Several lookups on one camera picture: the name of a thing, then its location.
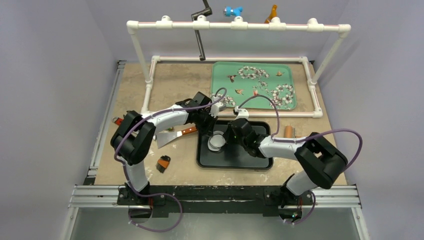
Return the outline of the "wooden double-ended rolling pin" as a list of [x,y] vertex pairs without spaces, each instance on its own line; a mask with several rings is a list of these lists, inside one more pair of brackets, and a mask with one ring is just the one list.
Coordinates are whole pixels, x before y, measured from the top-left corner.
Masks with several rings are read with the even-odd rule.
[[294,138],[301,138],[302,136],[297,134],[295,127],[291,125],[287,125],[284,128],[284,137],[294,139]]

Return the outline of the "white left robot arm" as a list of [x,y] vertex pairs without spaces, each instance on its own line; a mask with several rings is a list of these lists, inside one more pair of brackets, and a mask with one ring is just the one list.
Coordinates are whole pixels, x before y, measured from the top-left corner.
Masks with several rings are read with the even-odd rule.
[[197,92],[193,98],[178,101],[172,106],[153,113],[128,111],[113,134],[110,145],[114,159],[122,164],[125,186],[129,197],[138,205],[149,199],[150,183],[146,177],[144,159],[149,153],[154,136],[171,127],[195,125],[202,135],[210,135],[224,108],[222,98],[209,98]]

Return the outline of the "metal scraper orange handle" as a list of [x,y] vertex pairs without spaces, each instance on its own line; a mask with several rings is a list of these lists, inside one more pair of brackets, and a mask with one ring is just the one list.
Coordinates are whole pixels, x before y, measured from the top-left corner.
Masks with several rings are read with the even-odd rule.
[[156,138],[155,138],[157,148],[160,149],[179,137],[182,137],[187,134],[195,133],[197,131],[198,129],[195,126],[192,126],[183,130],[179,130],[179,131],[159,132],[158,134],[156,134]]

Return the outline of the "white dough ball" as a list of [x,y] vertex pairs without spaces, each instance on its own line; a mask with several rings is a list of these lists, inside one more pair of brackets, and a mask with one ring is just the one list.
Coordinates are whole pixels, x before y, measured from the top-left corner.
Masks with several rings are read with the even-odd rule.
[[224,142],[224,143],[219,143],[218,145],[215,145],[211,141],[209,141],[207,143],[207,147],[212,152],[219,152],[225,144],[226,143]]

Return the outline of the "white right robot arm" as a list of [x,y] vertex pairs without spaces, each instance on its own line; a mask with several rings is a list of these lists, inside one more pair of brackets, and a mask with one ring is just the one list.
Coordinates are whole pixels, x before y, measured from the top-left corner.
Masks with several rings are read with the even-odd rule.
[[280,189],[282,200],[288,204],[316,187],[330,189],[348,165],[345,155],[317,132],[301,138],[272,137],[257,133],[245,118],[232,121],[228,130],[230,141],[237,143],[252,157],[299,162],[302,171],[289,177]]

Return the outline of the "black baking tray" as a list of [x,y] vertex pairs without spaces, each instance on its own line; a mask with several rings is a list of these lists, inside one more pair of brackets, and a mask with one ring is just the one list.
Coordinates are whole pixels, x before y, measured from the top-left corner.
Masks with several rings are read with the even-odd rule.
[[268,170],[273,166],[272,157],[253,157],[235,142],[211,151],[208,141],[207,135],[198,134],[196,162],[202,168]]

